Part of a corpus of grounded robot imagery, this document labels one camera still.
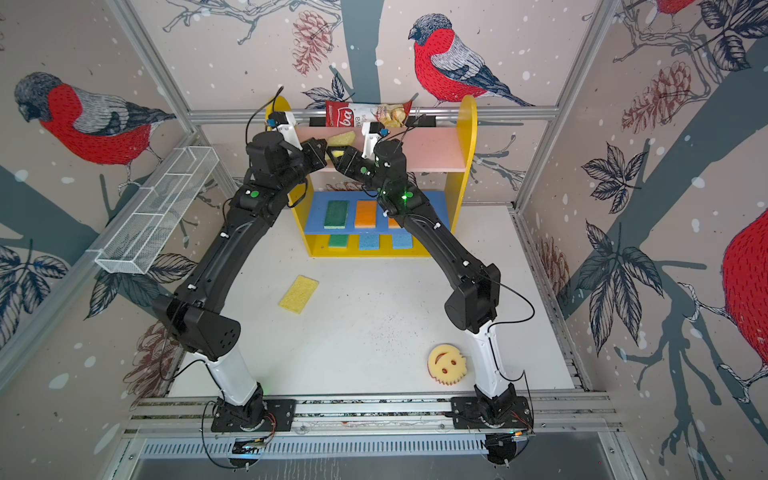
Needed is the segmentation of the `pale yellow sponge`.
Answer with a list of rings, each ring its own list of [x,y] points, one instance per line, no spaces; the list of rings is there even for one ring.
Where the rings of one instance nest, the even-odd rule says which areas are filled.
[[[375,229],[377,225],[377,208],[378,204],[376,201],[358,201],[355,207],[354,228],[358,230]]]

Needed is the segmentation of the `dark green sponge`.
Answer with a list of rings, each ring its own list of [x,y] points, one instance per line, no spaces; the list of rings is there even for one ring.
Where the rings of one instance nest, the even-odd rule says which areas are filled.
[[[327,203],[323,228],[325,230],[343,230],[346,228],[349,202],[346,200],[331,200]]]

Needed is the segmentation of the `blue sponge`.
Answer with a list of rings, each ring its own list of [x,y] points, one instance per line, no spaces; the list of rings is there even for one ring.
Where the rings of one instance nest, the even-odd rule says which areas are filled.
[[[393,235],[392,248],[394,250],[411,250],[413,248],[413,237],[410,234]]]
[[[361,251],[377,251],[380,249],[379,234],[361,234],[359,236],[358,249]]]

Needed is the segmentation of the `light green sponge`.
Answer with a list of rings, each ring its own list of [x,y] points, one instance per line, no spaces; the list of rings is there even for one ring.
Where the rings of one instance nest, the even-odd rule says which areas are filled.
[[[345,234],[330,235],[328,247],[330,249],[346,249],[348,247],[349,236]]]

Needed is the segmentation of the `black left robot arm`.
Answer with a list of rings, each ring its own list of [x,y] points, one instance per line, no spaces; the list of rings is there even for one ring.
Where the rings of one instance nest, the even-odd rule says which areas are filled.
[[[218,387],[216,405],[225,415],[216,425],[220,430],[255,430],[268,416],[263,388],[238,347],[241,325],[221,311],[251,251],[289,206],[290,192],[326,166],[326,148],[326,141],[314,138],[293,144],[277,130],[255,135],[218,236],[189,278],[152,303],[171,338],[204,363]]]

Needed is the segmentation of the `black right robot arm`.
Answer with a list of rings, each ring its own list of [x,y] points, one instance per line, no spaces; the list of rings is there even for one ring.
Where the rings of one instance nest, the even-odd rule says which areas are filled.
[[[444,304],[451,323],[468,338],[474,371],[475,411],[458,418],[490,428],[533,430],[529,400],[520,395],[497,358],[494,327],[500,300],[501,272],[473,256],[439,218],[427,195],[410,179],[398,140],[383,140],[368,159],[353,146],[329,147],[335,169],[376,193],[386,217],[394,219],[430,254],[446,276],[452,293]]]

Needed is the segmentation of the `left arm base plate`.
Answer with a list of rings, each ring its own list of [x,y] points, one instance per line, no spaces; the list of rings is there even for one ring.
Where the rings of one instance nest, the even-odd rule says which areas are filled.
[[[244,406],[218,399],[211,430],[215,433],[288,432],[296,406],[293,399],[257,399]]]

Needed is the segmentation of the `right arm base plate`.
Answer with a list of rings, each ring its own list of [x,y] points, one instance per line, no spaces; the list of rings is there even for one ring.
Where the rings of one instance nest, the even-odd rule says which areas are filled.
[[[507,429],[530,430],[533,411],[528,400],[516,397],[510,402],[491,406],[475,397],[453,397],[445,416],[455,429]]]

